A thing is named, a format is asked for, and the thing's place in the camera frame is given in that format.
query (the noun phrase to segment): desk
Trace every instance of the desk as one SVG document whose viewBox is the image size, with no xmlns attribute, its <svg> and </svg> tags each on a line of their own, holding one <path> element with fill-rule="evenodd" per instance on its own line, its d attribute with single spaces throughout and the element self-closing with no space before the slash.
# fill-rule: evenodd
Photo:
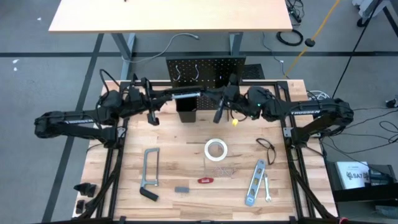
<svg viewBox="0 0 398 224">
<path fill-rule="evenodd" d="M 132 60 L 135 32 L 231 32 L 231 54 L 239 55 L 244 31 L 290 30 L 284 0 L 62 0 L 49 29 L 111 33 L 126 60 Z M 127 42 L 122 32 L 132 32 Z"/>
<path fill-rule="evenodd" d="M 289 80 L 287 84 L 292 101 L 307 99 L 303 80 Z M 108 85 L 109 89 L 117 90 L 114 83 L 108 82 Z M 164 88 L 167 86 L 154 86 L 155 90 Z M 275 93 L 273 88 L 269 86 L 267 88 Z M 247 89 L 248 86 L 241 86 L 242 93 Z M 255 121 L 247 119 L 234 128 L 231 122 L 226 121 L 226 113 L 219 124 L 214 124 L 212 122 L 214 113 L 214 111 L 197 111 L 196 123 L 181 123 L 175 111 L 175 102 L 171 101 L 157 113 L 159 126 L 149 125 L 145 113 L 130 119 L 116 197 L 115 220 L 120 216 L 126 216 L 127 220 L 255 221 L 289 220 L 289 216 L 296 216 L 281 122 L 269 123 L 263 119 Z M 296 116 L 297 126 L 304 126 L 311 121 L 312 116 Z M 234 167 L 236 172 L 233 178 L 215 177 L 212 184 L 201 185 L 197 183 L 197 179 L 202 178 L 204 173 L 204 145 L 212 138 L 225 141 L 228 145 L 228 155 L 226 159 L 216 164 L 207 160 L 207 170 L 223 166 Z M 262 183 L 255 205 L 248 207 L 244 204 L 244 199 L 254 166 L 258 159 L 266 159 L 266 151 L 258 145 L 256 138 L 268 139 L 277 152 L 275 164 L 266 167 L 272 202 L 265 201 L 265 189 Z M 90 146 L 98 143 L 91 141 Z M 317 139 L 309 140 L 308 146 L 320 151 Z M 144 151 L 153 147 L 160 148 L 160 183 L 158 187 L 148 185 L 147 189 L 159 195 L 157 202 L 139 193 Z M 81 182 L 101 185 L 107 151 L 98 146 L 87 153 Z M 303 149 L 302 152 L 311 190 L 331 214 L 337 215 L 323 158 L 309 150 Z M 155 153 L 149 155 L 147 179 L 154 178 L 156 166 Z M 189 187 L 189 194 L 175 193 L 176 186 Z M 104 215 L 108 212 L 110 191 L 104 203 Z M 308 216 L 303 192 L 301 189 L 299 191 L 303 214 Z M 81 199 L 86 202 L 90 200 L 79 194 L 77 200 Z"/>
</svg>

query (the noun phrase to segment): wooden desk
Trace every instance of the wooden desk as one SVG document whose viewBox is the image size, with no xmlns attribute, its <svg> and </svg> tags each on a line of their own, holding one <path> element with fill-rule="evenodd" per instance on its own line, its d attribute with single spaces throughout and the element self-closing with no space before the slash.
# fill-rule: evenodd
<svg viewBox="0 0 398 224">
<path fill-rule="evenodd" d="M 284 0 L 62 0 L 50 32 L 289 31 Z"/>
<path fill-rule="evenodd" d="M 292 101 L 306 100 L 307 94 L 303 80 L 289 80 Z M 108 82 L 109 89 L 117 90 L 114 83 Z M 246 92 L 247 86 L 241 87 Z M 164 105 L 157 113 L 159 126 L 147 124 L 146 114 L 133 116 L 129 122 L 123 163 L 119 180 L 115 219 L 126 216 L 127 220 L 288 220 L 296 209 L 287 167 L 287 156 L 279 121 L 269 123 L 263 119 L 240 122 L 232 127 L 222 118 L 220 124 L 214 124 L 214 111 L 197 111 L 196 123 L 181 123 L 175 111 L 175 103 Z M 296 116 L 297 126 L 312 121 L 311 116 Z M 207 140 L 220 138 L 228 145 L 227 158 L 220 162 L 206 160 L 208 174 L 216 166 L 234 167 L 233 178 L 215 177 L 212 184 L 201 185 L 197 179 L 203 177 L 204 145 Z M 253 207 L 244 204 L 251 181 L 254 166 L 258 159 L 266 159 L 266 150 L 258 145 L 256 138 L 266 138 L 273 143 L 277 151 L 275 164 L 266 167 L 272 202 L 265 201 L 265 189 L 262 181 L 256 203 Z M 91 141 L 90 146 L 98 144 Z M 316 139 L 308 146 L 320 150 Z M 142 165 L 145 149 L 159 147 L 159 186 L 148 185 L 147 189 L 157 194 L 159 199 L 153 202 L 139 193 L 142 177 Z M 101 146 L 91 149 L 86 158 L 81 182 L 101 185 L 107 149 Z M 154 178 L 155 153 L 149 154 L 147 179 Z M 319 201 L 334 215 L 337 215 L 335 203 L 323 158 L 312 151 L 303 149 L 305 167 L 310 188 Z M 174 187 L 189 187 L 189 194 L 174 192 Z M 108 191 L 104 215 L 108 212 Z M 307 206 L 301 197 L 304 215 L 308 216 Z"/>
</svg>

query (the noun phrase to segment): black pegboard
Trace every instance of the black pegboard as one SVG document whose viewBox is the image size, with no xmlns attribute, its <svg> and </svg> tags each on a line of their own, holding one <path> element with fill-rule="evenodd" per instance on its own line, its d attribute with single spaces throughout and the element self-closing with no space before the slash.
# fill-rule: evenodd
<svg viewBox="0 0 398 224">
<path fill-rule="evenodd" d="M 203 85 L 219 88 L 228 84 L 232 73 L 241 79 L 245 61 L 246 57 L 229 56 L 166 58 L 173 87 Z M 215 110 L 216 106 L 207 97 L 199 97 L 197 109 Z"/>
</svg>

